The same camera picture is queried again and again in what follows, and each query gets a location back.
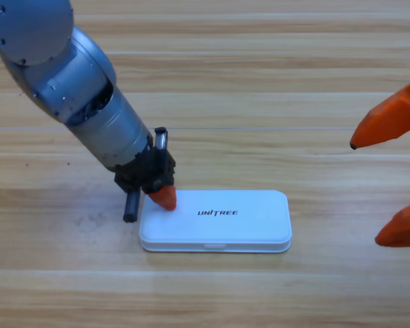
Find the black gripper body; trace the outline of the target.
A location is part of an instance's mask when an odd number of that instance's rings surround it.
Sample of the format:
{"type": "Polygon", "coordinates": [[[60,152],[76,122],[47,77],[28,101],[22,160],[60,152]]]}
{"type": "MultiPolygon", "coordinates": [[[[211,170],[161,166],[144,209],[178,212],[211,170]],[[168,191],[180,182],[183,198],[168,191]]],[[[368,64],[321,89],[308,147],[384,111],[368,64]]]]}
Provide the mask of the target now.
{"type": "Polygon", "coordinates": [[[176,162],[167,149],[168,131],[158,127],[154,132],[156,138],[148,136],[146,147],[131,162],[115,167],[114,181],[127,194],[125,222],[138,220],[141,193],[147,195],[174,185],[176,162]]]}

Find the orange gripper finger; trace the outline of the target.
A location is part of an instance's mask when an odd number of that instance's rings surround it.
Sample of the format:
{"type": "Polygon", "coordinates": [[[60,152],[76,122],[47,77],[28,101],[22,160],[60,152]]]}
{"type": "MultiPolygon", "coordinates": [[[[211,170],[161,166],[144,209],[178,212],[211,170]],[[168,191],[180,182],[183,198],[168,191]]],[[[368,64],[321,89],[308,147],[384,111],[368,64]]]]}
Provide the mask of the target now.
{"type": "Polygon", "coordinates": [[[410,247],[410,205],[397,212],[375,237],[383,247],[410,247]]]}
{"type": "Polygon", "coordinates": [[[148,193],[147,196],[165,210],[174,210],[176,208],[176,188],[174,185],[164,186],[158,191],[148,193]]]}
{"type": "Polygon", "coordinates": [[[373,107],[358,124],[350,147],[358,149],[397,139],[410,131],[410,83],[373,107]]]}

